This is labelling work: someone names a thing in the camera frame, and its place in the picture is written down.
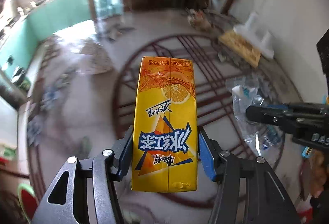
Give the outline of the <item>person's right hand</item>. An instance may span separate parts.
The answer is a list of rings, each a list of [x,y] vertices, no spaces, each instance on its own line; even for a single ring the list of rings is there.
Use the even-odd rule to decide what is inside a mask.
[[[322,192],[328,190],[328,153],[312,150],[310,162],[309,192],[311,196],[319,198]]]

